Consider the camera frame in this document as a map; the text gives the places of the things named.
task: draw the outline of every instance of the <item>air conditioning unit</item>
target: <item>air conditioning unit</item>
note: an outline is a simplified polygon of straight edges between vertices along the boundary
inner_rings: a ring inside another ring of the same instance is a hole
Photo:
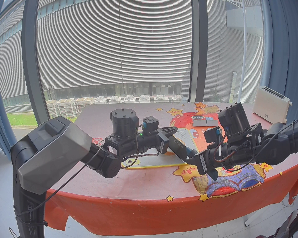
[[[150,97],[146,94],[143,94],[139,96],[139,102],[140,103],[150,102]]]
[[[124,103],[135,103],[136,102],[136,97],[133,95],[127,95],[124,98]]]
[[[57,104],[57,100],[49,100],[46,102],[46,105],[48,106],[48,111],[49,111],[51,118],[61,115],[59,106]]]
[[[59,110],[64,117],[76,117],[75,100],[73,98],[60,99],[58,101]]]
[[[112,104],[112,103],[121,103],[121,97],[115,95],[115,96],[111,96],[110,97],[110,100],[109,100],[109,103]]]
[[[166,97],[164,94],[159,94],[154,98],[154,102],[169,102],[169,97]]]
[[[79,114],[81,114],[86,105],[92,105],[94,101],[94,97],[78,98],[77,100],[75,100]]]
[[[265,120],[276,123],[287,123],[287,113],[292,103],[284,95],[268,88],[260,86],[257,90],[252,113],[259,115]]]
[[[107,98],[105,98],[104,96],[99,96],[95,99],[94,104],[107,104]]]
[[[173,102],[178,102],[178,103],[187,102],[186,97],[182,96],[181,94],[177,94],[175,95],[175,97],[172,97],[172,98],[173,98]]]

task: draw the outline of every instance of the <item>building exterior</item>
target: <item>building exterior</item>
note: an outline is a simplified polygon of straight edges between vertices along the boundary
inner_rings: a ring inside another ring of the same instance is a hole
[[[246,4],[257,15],[259,1],[246,0]],[[241,9],[222,0],[208,0],[207,5],[204,101],[235,100],[243,29],[230,16]],[[191,0],[100,0],[100,4],[97,0],[40,0],[37,48],[46,100],[142,94],[182,94],[188,99],[191,7]],[[32,111],[21,54],[23,9],[21,0],[0,18],[0,91],[7,112]],[[247,42],[241,99],[253,102],[262,67],[262,29],[250,31]]]

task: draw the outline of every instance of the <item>label sticker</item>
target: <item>label sticker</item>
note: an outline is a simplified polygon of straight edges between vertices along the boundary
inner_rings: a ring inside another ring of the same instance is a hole
[[[161,144],[160,144],[160,149],[159,149],[159,152],[161,153],[162,152],[162,149],[164,148],[164,142],[162,141]]]
[[[204,156],[202,154],[200,154],[200,159],[201,159],[201,163],[202,163],[202,166],[203,166],[203,170],[204,170],[204,172],[206,172],[207,167],[206,167],[206,164],[205,164]]]

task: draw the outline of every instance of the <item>black cable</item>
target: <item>black cable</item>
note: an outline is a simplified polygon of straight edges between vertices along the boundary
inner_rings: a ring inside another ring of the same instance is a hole
[[[138,144],[138,133],[136,131],[136,158],[130,165],[121,167],[120,169],[126,169],[126,168],[129,168],[130,166],[132,166],[136,162],[138,157],[139,157],[139,144]]]
[[[218,148],[219,148],[219,147],[222,145],[222,143],[224,142],[224,139],[226,138],[226,134],[227,134],[227,132],[228,132],[228,129],[229,129],[229,128],[226,127],[226,131],[225,131],[224,137],[221,139],[220,143],[219,143],[219,144],[217,145],[217,147],[215,148],[213,158],[214,158],[214,160],[217,161],[217,162],[223,161],[223,160],[217,160],[217,159],[215,158],[215,154],[216,154]]]
[[[139,155],[138,157],[145,157],[145,156],[158,156],[159,155],[159,150],[157,148],[154,148],[157,150],[157,153],[156,154],[142,154],[142,155]],[[129,158],[135,158],[136,155],[132,155],[130,156]]]
[[[8,229],[9,229],[11,235],[13,236],[13,238],[20,238],[20,236],[17,236],[16,233],[10,227]]]
[[[98,145],[101,146],[100,143],[103,142],[104,140],[105,140],[105,139],[101,140],[101,141],[98,143]]]
[[[41,206],[43,206],[48,200],[50,200],[57,192],[59,192],[66,184],[68,184],[79,172],[81,172],[83,170],[83,168],[85,168],[87,166],[88,163],[90,163],[90,161],[95,157],[97,156],[98,152],[100,151],[101,149],[101,146],[99,147],[98,151],[95,153],[95,155],[84,165],[82,166],[73,176],[71,176],[71,178],[69,180],[67,180],[60,188],[58,188],[54,193],[52,193],[46,200],[44,200],[41,204],[39,204],[37,207],[29,210],[29,211],[25,211],[25,212],[21,212],[19,214],[16,215],[15,218],[18,218],[23,224],[25,225],[28,225],[28,226],[42,226],[42,225],[45,225],[47,226],[47,222],[42,222],[42,223],[27,223],[27,222],[24,222],[22,221],[22,219],[19,217],[23,214],[27,214],[27,213],[31,213],[33,211],[36,211],[37,209],[39,209]]]
[[[259,156],[259,154],[261,153],[261,151],[273,140],[275,139],[275,137],[278,136],[279,133],[281,133],[283,130],[287,129],[288,127],[290,127],[292,124],[294,125],[295,123],[298,122],[298,119],[296,119],[295,121],[293,121],[291,124],[287,125],[285,128],[282,128],[279,132],[277,132],[268,142],[266,145],[264,145],[264,147],[262,149],[260,149],[260,151],[248,162],[246,163],[243,167],[240,167],[239,169],[235,169],[235,170],[229,170],[226,169],[225,166],[222,164],[222,166],[224,167],[225,170],[229,171],[229,172],[235,172],[238,171],[240,169],[243,169],[244,167],[248,166],[257,156]]]

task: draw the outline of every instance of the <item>road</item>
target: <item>road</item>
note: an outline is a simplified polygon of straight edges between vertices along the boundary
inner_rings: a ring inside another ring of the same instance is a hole
[[[22,139],[30,131],[32,131],[32,129],[16,129],[16,128],[13,128],[13,132],[15,133],[15,136],[16,136],[17,140]]]

